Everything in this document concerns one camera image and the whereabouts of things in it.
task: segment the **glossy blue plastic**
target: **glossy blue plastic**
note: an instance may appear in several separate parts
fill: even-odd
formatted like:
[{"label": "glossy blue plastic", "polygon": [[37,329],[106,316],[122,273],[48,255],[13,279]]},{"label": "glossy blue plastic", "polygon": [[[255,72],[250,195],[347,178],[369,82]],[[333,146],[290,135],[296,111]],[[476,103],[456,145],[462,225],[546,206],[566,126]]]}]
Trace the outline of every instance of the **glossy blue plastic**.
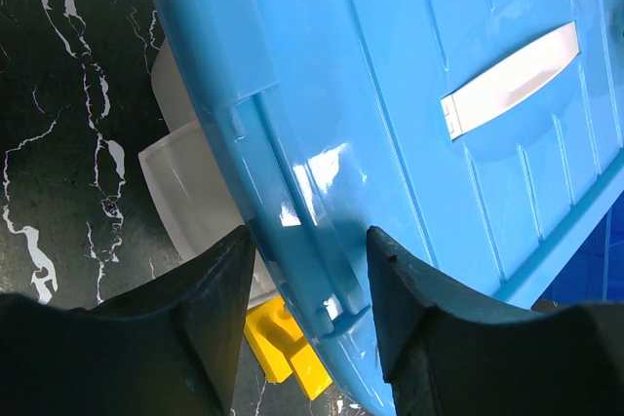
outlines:
[{"label": "glossy blue plastic", "polygon": [[548,286],[542,298],[571,306],[624,300],[624,196]]},{"label": "glossy blue plastic", "polygon": [[[622,0],[156,0],[273,279],[333,380],[383,383],[365,257],[414,255],[529,307],[624,188]],[[580,55],[451,141],[440,99],[570,21]]]}]

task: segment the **blue lid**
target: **blue lid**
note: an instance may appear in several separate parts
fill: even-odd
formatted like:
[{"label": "blue lid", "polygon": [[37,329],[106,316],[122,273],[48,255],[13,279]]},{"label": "blue lid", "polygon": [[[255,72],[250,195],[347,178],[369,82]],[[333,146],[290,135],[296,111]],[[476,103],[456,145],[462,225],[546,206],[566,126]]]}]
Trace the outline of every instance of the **blue lid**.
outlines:
[{"label": "blue lid", "polygon": [[[624,188],[622,0],[156,4],[273,279],[334,381],[375,414],[394,404],[369,226],[528,307]],[[451,138],[441,99],[571,22],[580,54]]]}]

